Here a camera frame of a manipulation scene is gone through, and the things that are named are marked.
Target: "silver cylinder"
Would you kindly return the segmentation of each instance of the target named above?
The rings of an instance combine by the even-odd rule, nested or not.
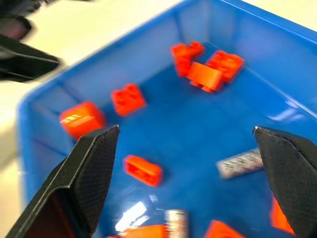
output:
[[[263,162],[258,149],[249,150],[217,162],[217,168],[223,179],[230,179],[262,167]]]
[[[188,215],[183,210],[165,212],[168,238],[188,238]]]

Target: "lego brick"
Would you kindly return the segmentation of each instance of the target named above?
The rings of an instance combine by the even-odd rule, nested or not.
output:
[[[59,120],[67,133],[76,140],[82,135],[106,126],[103,112],[92,102],[83,102],[68,109],[59,116]]]
[[[222,72],[222,80],[231,83],[235,75],[239,72],[244,60],[236,55],[227,54],[224,51],[216,51],[213,56],[206,62],[210,68]]]
[[[189,46],[189,54],[191,56],[191,59],[200,56],[205,51],[205,47],[200,44],[199,42],[192,41]]]
[[[153,225],[127,229],[125,238],[167,238],[167,231],[164,225]]]
[[[189,72],[191,61],[201,55],[204,50],[205,48],[202,44],[194,41],[191,42],[190,46],[179,43],[171,47],[177,74],[185,77]]]
[[[143,158],[129,155],[124,160],[125,172],[149,186],[158,186],[162,181],[163,170]]]
[[[120,116],[127,116],[146,106],[142,92],[135,84],[127,84],[122,90],[115,90],[111,94],[114,110]]]
[[[275,198],[273,198],[273,201],[272,201],[272,210],[271,210],[270,218],[271,218],[271,225],[273,227],[283,230],[285,232],[288,232],[292,235],[295,235],[293,229],[291,228],[291,226],[289,225],[286,219],[286,216],[282,212]]]
[[[187,57],[180,57],[175,60],[176,72],[181,77],[186,77],[191,67],[191,62]]]
[[[222,88],[221,76],[220,71],[194,62],[186,77],[191,80],[192,85],[201,87],[206,92],[212,92],[219,91]]]
[[[245,238],[225,223],[212,220],[204,238]]]

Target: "orange lego brick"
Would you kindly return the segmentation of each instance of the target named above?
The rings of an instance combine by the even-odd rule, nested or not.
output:
[[[185,77],[189,72],[191,61],[201,55],[204,50],[205,47],[195,41],[191,42],[189,47],[183,43],[171,47],[177,74],[181,77]]]
[[[146,106],[142,92],[135,84],[127,84],[122,90],[115,90],[111,94],[114,110],[120,116],[127,116]]]
[[[204,238],[245,238],[225,223],[212,220]]]
[[[241,69],[243,63],[244,60],[236,55],[230,55],[224,51],[216,51],[206,62],[206,65],[221,71],[222,80],[226,83],[231,83],[235,75]]]
[[[193,62],[187,74],[191,84],[206,92],[219,91],[223,86],[222,73],[201,63]]]
[[[125,233],[125,238],[167,238],[167,231],[164,225],[127,229]]]
[[[275,197],[273,198],[272,202],[272,210],[271,210],[271,224],[273,227],[286,231],[292,235],[295,235],[293,229],[289,225],[286,216],[282,212],[278,202],[276,201]]]
[[[106,126],[105,116],[92,102],[83,102],[59,116],[63,128],[73,138],[79,139],[96,129]]]
[[[163,170],[143,158],[129,155],[124,161],[125,172],[149,186],[158,186],[162,181]]]

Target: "plastic toy brick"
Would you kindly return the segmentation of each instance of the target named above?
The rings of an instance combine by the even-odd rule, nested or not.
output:
[[[149,186],[158,186],[162,181],[163,170],[161,167],[134,155],[129,155],[125,159],[124,169],[127,174]]]
[[[60,123],[75,139],[106,126],[105,116],[92,102],[83,102],[60,116]]]
[[[189,53],[192,60],[200,56],[204,51],[205,51],[205,47],[199,42],[193,41],[190,43]]]
[[[114,109],[120,116],[127,116],[146,106],[142,92],[135,84],[127,84],[122,90],[115,90],[111,94]]]
[[[164,225],[127,229],[125,233],[125,238],[167,238],[167,231]]]
[[[176,72],[179,76],[185,77],[190,70],[191,62],[186,57],[179,57],[175,60]]]
[[[206,92],[219,91],[223,82],[221,80],[222,73],[218,70],[210,68],[201,63],[192,63],[187,78],[191,80],[191,84],[201,87]]]
[[[222,80],[226,83],[231,83],[243,63],[244,60],[236,55],[230,55],[224,51],[216,51],[206,62],[206,65],[221,71]]]
[[[192,42],[190,46],[179,43],[171,48],[174,57],[176,72],[185,77],[189,72],[191,61],[204,52],[205,48],[198,42]]]
[[[179,43],[173,46],[171,51],[175,59],[179,57],[186,57],[189,60],[193,60],[205,51],[205,47],[199,42],[192,41],[189,47],[183,43]]]
[[[245,238],[225,223],[213,220],[204,238]]]
[[[271,211],[271,224],[273,227],[286,231],[295,235],[293,229],[289,225],[284,213],[282,212],[278,202],[273,198],[272,211]]]

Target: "textured gripper pad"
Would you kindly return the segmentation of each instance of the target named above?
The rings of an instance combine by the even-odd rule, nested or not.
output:
[[[97,227],[109,189],[119,132],[114,126],[96,138],[75,181],[75,199],[90,233]]]
[[[271,190],[290,226],[299,238],[317,237],[316,146],[263,127],[256,127],[254,134]]]

